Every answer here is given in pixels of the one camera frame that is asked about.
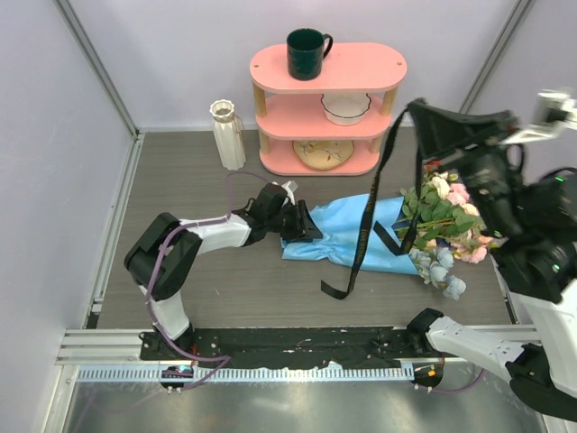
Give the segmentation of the blue wrapping paper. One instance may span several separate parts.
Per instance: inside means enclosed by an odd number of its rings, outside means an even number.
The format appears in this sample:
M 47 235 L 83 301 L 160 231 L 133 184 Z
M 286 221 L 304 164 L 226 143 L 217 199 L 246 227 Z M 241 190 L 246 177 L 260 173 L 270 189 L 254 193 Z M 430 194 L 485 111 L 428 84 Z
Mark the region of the blue wrapping paper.
M 283 241 L 282 258 L 313 262 L 326 259 L 337 265 L 352 266 L 362 214 L 368 200 L 369 195 L 365 193 L 314 207 L 310 216 L 323 237 L 310 243 Z M 408 255 L 396 256 L 374 233 L 370 234 L 362 269 L 370 272 L 417 274 L 417 269 Z

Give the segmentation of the black ribbon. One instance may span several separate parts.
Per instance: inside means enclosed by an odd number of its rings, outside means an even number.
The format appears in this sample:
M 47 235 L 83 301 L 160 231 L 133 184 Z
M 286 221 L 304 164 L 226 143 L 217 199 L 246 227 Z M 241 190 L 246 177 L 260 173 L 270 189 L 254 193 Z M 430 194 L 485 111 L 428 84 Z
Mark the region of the black ribbon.
M 321 281 L 321 291 L 330 296 L 333 299 L 343 300 L 346 299 L 354 289 L 354 285 L 359 274 L 359 271 L 362 267 L 365 255 L 367 253 L 368 244 L 370 240 L 370 234 L 372 230 L 376 231 L 376 235 L 378 238 L 389 248 L 389 250 L 396 256 L 408 254 L 410 248 L 413 246 L 416 237 L 417 237 L 417 224 L 419 220 L 419 213 L 420 213 L 420 199 L 422 193 L 422 179 L 423 179 L 423 157 L 420 151 L 420 147 L 417 147 L 417 154 L 416 154 L 416 180 L 415 180 L 415 189 L 417 194 L 417 205 L 415 209 L 415 213 L 413 214 L 412 218 L 410 219 L 410 225 L 408 227 L 408 231 L 401 242 L 401 244 L 396 244 L 393 241 L 393 238 L 389 235 L 389 233 L 382 227 L 382 225 L 378 222 L 373 222 L 375 207 L 377 203 L 377 196 L 380 187 L 380 176 L 381 173 L 389 161 L 391 154 L 394 150 L 398 129 L 400 128 L 401 121 L 403 120 L 406 113 L 409 113 L 411 116 L 412 110 L 417 104 L 425 103 L 426 100 L 422 97 L 417 98 L 410 103 L 407 104 L 405 109 L 400 113 L 400 115 L 395 120 L 394 124 L 390 127 L 389 134 L 385 141 L 384 150 L 382 152 L 380 162 L 378 168 L 375 172 L 371 190 L 369 193 L 369 198 L 367 201 L 367 205 L 362 213 L 362 219 L 360 223 L 360 230 L 357 238 L 357 244 L 355 249 L 355 254 L 353 258 L 353 265 L 351 268 L 347 288 L 345 291 L 338 290 L 331 286 L 330 284 L 326 283 L 325 281 Z

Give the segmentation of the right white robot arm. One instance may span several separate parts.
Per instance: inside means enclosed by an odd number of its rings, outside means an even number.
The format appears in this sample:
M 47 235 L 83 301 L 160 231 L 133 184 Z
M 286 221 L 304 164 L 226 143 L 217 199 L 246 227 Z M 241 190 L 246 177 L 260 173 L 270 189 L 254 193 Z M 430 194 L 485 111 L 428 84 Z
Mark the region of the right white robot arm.
M 407 106 L 425 161 L 460 175 L 490 236 L 508 290 L 536 328 L 535 344 L 511 343 L 425 309 L 408 324 L 419 356 L 459 356 L 507 382 L 528 407 L 558 419 L 576 418 L 576 171 L 552 170 L 526 184 L 509 154 L 541 141 L 509 111 L 462 115 L 416 99 Z

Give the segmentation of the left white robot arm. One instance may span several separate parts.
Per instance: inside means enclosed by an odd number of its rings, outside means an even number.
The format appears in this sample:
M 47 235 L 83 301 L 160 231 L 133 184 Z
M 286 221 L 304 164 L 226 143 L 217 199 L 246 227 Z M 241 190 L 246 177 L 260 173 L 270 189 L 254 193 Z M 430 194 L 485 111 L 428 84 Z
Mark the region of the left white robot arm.
M 181 289 L 200 254 L 258 243 L 278 234 L 289 243 L 310 243 L 323 237 L 306 202 L 294 197 L 296 184 L 266 184 L 256 198 L 215 218 L 178 219 L 159 214 L 124 258 L 145 297 L 152 324 L 162 336 L 161 350 L 171 359 L 185 358 L 194 328 L 186 315 Z

